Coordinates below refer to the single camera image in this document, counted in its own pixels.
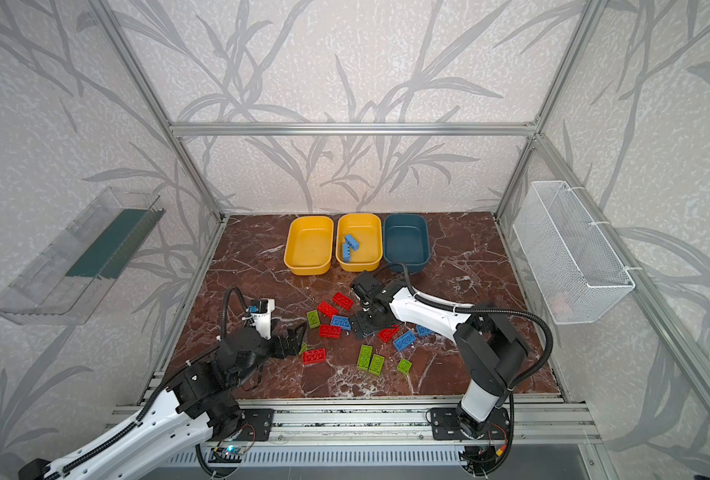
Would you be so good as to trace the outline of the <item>middle yellow plastic bin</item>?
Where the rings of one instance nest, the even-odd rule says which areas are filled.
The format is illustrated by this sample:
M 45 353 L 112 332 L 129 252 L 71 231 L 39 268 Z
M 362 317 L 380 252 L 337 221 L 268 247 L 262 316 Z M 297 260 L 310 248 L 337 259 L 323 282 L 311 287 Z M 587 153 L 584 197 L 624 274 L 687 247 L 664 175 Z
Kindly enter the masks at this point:
M 350 254 L 345 257 L 344 246 L 349 238 L 358 248 L 350 247 Z M 336 258 L 344 271 L 375 271 L 383 258 L 381 219 L 371 213 L 343 215 L 337 224 Z

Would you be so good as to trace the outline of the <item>left circuit board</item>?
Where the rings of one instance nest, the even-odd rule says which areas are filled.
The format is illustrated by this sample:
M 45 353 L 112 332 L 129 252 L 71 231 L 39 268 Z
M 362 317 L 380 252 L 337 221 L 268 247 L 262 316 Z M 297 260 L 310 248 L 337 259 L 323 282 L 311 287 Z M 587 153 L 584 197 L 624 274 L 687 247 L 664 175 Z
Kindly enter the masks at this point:
M 217 446 L 209 450 L 208 462 L 215 465 L 242 463 L 251 451 L 251 445 Z

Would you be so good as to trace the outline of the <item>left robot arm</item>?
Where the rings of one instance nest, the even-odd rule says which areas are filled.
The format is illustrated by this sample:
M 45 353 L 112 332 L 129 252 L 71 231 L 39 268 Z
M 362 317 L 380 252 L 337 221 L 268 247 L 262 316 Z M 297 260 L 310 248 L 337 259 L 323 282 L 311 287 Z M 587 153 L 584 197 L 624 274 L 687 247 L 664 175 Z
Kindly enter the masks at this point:
M 133 415 L 83 447 L 55 460 L 35 459 L 21 479 L 139 479 L 170 457 L 246 425 L 233 392 L 270 359 L 299 354 L 306 324 L 273 332 L 271 299 L 225 294 L 217 343 L 164 379 Z

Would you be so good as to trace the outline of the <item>aluminium front rail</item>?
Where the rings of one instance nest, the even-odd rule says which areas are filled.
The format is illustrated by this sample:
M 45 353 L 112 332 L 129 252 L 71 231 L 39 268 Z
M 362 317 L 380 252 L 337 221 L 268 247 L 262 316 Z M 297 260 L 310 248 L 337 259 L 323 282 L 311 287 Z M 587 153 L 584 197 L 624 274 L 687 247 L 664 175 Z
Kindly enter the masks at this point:
M 433 408 L 456 407 L 458 396 L 342 399 L 246 399 L 244 409 L 269 408 L 274 416 L 266 446 L 425 445 L 447 432 Z M 598 444 L 589 407 L 554 395 L 515 396 L 513 445 Z

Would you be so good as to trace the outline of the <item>small green lego brick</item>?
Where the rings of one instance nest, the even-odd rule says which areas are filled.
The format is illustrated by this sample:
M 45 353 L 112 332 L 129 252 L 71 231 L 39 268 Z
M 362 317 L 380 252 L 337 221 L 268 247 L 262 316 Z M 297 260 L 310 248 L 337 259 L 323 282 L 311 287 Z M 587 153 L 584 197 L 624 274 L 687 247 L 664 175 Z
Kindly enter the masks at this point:
M 412 366 L 413 364 L 411 361 L 401 359 L 398 363 L 397 370 L 404 375 L 408 375 L 411 371 Z

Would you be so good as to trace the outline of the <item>yellow plastic bin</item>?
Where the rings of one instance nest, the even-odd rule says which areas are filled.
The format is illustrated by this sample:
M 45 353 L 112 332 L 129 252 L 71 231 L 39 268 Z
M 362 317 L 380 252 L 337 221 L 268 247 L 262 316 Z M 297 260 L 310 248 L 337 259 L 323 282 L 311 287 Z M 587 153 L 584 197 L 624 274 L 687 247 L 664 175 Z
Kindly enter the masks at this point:
M 284 253 L 286 267 L 297 276 L 325 274 L 331 266 L 334 222 L 327 216 L 292 221 Z
M 350 254 L 345 257 L 344 246 L 349 238 L 358 248 L 350 247 Z M 381 219 L 371 213 L 343 215 L 337 224 L 336 258 L 344 271 L 375 271 L 383 258 Z

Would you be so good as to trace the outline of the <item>left yellow plastic bin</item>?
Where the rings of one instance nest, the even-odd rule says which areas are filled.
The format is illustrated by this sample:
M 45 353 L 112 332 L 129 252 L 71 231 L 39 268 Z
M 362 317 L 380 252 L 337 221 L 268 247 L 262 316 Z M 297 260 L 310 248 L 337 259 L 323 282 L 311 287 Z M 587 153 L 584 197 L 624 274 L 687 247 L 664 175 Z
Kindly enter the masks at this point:
M 297 276 L 325 274 L 331 266 L 334 222 L 327 216 L 292 221 L 284 253 L 286 267 Z

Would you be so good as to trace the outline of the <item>clear plastic wall tray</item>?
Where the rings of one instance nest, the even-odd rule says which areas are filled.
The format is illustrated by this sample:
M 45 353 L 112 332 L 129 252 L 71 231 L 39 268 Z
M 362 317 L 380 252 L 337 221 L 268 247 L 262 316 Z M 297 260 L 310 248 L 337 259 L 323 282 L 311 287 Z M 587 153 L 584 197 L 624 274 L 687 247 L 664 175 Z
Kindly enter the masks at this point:
M 85 324 L 164 214 L 158 194 L 105 188 L 0 293 L 0 317 Z

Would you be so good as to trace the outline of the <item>red lego brick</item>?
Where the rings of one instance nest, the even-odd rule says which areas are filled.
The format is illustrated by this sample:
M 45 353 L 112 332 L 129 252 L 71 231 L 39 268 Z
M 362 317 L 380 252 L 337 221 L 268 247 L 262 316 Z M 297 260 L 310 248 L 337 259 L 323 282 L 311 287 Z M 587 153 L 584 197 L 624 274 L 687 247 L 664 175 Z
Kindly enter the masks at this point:
M 318 329 L 321 338 L 340 339 L 342 328 L 336 325 L 321 325 Z
M 302 363 L 304 366 L 316 365 L 327 361 L 327 351 L 323 348 L 306 350 L 302 353 Z
M 334 306 L 325 301 L 319 303 L 319 305 L 317 306 L 317 310 L 319 313 L 329 319 L 333 319 L 339 314 L 339 311 Z
M 391 327 L 382 329 L 378 333 L 378 338 L 384 342 L 384 343 L 390 343 L 393 341 L 393 339 L 396 337 L 396 335 L 400 332 L 401 327 L 398 325 L 393 325 Z
M 337 292 L 333 298 L 333 302 L 344 310 L 351 310 L 354 306 L 354 301 L 343 293 Z

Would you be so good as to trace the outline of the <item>blue lego brick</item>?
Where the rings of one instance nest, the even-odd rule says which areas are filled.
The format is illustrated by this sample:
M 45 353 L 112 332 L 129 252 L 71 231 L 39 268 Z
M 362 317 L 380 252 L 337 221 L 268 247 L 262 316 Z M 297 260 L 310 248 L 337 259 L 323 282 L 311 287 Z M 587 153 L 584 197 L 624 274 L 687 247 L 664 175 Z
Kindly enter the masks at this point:
M 407 349 L 408 347 L 412 346 L 416 340 L 417 340 L 417 337 L 414 335 L 414 333 L 412 331 L 407 331 L 406 333 L 404 333 L 400 337 L 397 337 L 393 341 L 393 345 L 396 350 L 403 351 L 403 350 Z
M 359 242 L 351 234 L 345 236 L 345 243 L 353 250 L 359 249 Z
M 351 261 L 351 247 L 348 243 L 343 243 L 342 244 L 342 259 L 345 263 L 349 263 Z
M 351 330 L 352 330 L 352 324 L 351 324 L 349 318 L 348 318 L 348 317 L 345 317 L 345 316 L 334 315 L 334 316 L 331 318 L 330 324 L 331 324 L 332 326 L 339 327 L 339 328 L 341 328 L 342 330 L 345 330 L 345 331 L 351 331 Z
M 433 330 L 429 329 L 429 328 L 426 328 L 426 327 L 424 327 L 424 326 L 422 326 L 422 325 L 417 325 L 417 326 L 416 326 L 416 335 L 417 335 L 419 338 L 424 338 L 424 337 L 427 337 L 427 336 L 430 336 L 430 335 L 434 335 L 434 334 L 435 334 L 435 332 L 434 332 Z

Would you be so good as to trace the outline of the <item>teal plastic bin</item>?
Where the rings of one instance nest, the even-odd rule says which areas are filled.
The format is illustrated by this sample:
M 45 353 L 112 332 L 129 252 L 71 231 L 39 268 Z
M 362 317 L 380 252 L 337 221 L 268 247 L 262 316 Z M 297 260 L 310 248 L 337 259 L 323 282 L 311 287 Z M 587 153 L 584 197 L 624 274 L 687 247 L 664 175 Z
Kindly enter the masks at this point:
M 431 258 L 426 219 L 408 213 L 387 216 L 383 224 L 383 249 L 387 263 L 405 264 L 410 273 L 423 271 Z

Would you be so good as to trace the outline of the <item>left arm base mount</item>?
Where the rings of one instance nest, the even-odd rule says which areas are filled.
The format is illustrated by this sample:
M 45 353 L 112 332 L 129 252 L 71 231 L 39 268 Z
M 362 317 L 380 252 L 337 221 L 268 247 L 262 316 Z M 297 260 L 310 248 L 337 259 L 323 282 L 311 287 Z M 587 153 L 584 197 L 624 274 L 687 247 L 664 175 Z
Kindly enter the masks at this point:
M 239 409 L 213 427 L 213 441 L 266 442 L 269 440 L 275 410 Z

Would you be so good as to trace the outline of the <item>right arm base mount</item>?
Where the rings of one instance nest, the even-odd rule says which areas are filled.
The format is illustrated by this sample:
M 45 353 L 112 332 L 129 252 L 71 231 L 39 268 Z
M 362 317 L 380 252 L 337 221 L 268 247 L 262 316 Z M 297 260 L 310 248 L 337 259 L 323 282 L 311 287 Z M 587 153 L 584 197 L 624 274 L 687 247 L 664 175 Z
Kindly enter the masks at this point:
M 512 426 L 512 416 L 507 408 L 495 408 L 485 422 L 476 422 L 465 414 L 460 416 L 456 407 L 431 408 L 426 419 L 436 441 L 505 442 Z

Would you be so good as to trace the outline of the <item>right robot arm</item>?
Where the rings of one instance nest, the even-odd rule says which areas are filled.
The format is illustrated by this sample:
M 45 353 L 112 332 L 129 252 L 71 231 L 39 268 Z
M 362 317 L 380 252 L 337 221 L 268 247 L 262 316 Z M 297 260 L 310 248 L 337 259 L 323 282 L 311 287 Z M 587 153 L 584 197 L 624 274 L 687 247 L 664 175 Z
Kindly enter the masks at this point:
M 504 405 L 516 387 L 548 364 L 554 349 L 549 324 L 529 311 L 452 302 L 416 289 L 405 264 L 403 277 L 385 284 L 374 273 L 360 273 L 350 288 L 361 310 L 357 322 L 375 330 L 400 322 L 422 326 L 456 345 L 471 381 L 458 405 L 462 419 L 479 425 Z M 519 317 L 536 325 L 544 335 L 543 351 L 534 364 L 524 368 L 531 350 L 511 319 Z

